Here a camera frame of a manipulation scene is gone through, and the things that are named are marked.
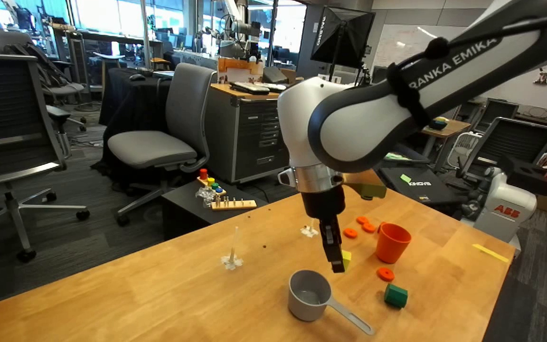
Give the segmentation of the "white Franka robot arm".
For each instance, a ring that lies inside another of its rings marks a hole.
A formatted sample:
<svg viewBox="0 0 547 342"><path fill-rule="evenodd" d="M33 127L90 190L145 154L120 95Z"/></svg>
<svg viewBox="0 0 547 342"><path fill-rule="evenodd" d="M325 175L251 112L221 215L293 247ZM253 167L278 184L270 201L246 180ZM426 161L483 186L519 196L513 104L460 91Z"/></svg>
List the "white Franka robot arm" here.
<svg viewBox="0 0 547 342"><path fill-rule="evenodd" d="M289 167L282 179L320 222L331 262L344 270L339 215L344 179L375 169L388 150L447 110L547 63L547 0L494 0L453 40L388 66L369 85L304 80L278 99Z"/></svg>

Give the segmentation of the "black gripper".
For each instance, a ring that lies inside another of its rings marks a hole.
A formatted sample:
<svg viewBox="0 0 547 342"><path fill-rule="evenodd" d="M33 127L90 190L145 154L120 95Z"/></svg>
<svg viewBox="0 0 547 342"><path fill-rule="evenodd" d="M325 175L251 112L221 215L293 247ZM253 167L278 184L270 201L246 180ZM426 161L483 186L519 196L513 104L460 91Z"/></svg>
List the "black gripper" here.
<svg viewBox="0 0 547 342"><path fill-rule="evenodd" d="M325 192L304 194L303 199L306 213L320 220L323 251L333 266L333 272L344 272L346 266L342 258L342 237L339 230L339 215L346 209L344 190L335 186Z"/></svg>

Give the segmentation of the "white ABB robot base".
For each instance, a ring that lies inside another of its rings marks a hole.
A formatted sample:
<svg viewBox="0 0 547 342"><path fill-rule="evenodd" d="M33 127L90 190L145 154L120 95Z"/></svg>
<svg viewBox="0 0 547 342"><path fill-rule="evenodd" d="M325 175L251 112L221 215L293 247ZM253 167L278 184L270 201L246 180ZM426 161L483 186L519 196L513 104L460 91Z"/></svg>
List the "white ABB robot base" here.
<svg viewBox="0 0 547 342"><path fill-rule="evenodd" d="M508 182L500 167L491 167L491 186L475 226L502 241L511 241L521 224L538 209L538 198Z"/></svg>

